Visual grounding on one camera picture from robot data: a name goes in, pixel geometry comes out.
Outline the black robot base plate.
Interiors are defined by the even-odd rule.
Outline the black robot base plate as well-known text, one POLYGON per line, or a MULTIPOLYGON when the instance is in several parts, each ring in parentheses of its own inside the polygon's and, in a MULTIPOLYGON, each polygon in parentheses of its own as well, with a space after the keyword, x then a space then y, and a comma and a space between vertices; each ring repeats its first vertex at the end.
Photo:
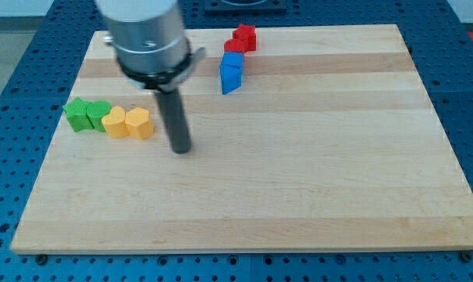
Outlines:
POLYGON ((287 10, 287 0, 204 0, 206 13, 287 10))

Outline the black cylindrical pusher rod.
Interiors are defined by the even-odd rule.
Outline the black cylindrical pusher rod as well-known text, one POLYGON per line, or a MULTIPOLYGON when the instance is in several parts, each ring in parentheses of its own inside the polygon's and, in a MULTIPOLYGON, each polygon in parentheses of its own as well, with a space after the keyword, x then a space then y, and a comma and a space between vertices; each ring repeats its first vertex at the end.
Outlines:
POLYGON ((179 90, 156 91, 154 96, 164 122, 164 129, 171 150, 176 154, 188 153, 192 147, 192 142, 179 90))

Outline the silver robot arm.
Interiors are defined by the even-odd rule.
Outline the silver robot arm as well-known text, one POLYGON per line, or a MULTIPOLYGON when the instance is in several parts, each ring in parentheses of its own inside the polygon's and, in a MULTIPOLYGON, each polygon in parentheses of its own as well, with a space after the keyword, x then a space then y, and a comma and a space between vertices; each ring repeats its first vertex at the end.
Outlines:
POLYGON ((179 87, 206 57, 206 48, 192 48, 176 0, 95 0, 126 77, 153 91, 171 150, 185 154, 192 147, 179 87))

